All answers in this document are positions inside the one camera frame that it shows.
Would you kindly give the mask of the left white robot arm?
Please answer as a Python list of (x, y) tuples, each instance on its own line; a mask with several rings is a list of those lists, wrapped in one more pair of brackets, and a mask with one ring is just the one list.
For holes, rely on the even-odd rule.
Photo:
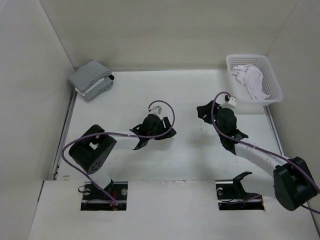
[(147, 146), (150, 140), (165, 140), (174, 137), (177, 132), (168, 117), (160, 117), (150, 113), (141, 124), (129, 130), (124, 136), (106, 134), (105, 130), (95, 124), (84, 135), (100, 135), (75, 142), (69, 149), (69, 156), (97, 184), (95, 193), (100, 199), (108, 199), (112, 195), (114, 185), (102, 167), (113, 150), (137, 151)]

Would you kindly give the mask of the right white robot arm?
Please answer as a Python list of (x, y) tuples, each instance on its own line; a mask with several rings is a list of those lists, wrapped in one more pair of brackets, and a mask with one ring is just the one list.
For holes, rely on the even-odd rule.
[(294, 211), (320, 193), (304, 159), (286, 158), (250, 143), (248, 135), (238, 130), (232, 109), (210, 101), (198, 106), (196, 111), (198, 118), (214, 126), (225, 150), (250, 161), (272, 177), (272, 184), (261, 189), (286, 210)]

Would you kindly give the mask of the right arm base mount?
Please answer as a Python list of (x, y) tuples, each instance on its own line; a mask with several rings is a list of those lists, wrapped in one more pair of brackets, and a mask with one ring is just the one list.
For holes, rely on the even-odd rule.
[(218, 209), (220, 211), (264, 211), (265, 205), (260, 194), (246, 192), (241, 181), (252, 172), (245, 171), (233, 179), (215, 182)]

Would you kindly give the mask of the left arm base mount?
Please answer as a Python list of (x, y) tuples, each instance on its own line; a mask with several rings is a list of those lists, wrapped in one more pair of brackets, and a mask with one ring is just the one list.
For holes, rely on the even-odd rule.
[(128, 182), (112, 182), (106, 191), (118, 202), (113, 205), (109, 196), (96, 189), (90, 182), (78, 188), (82, 194), (81, 211), (126, 211), (128, 197)]

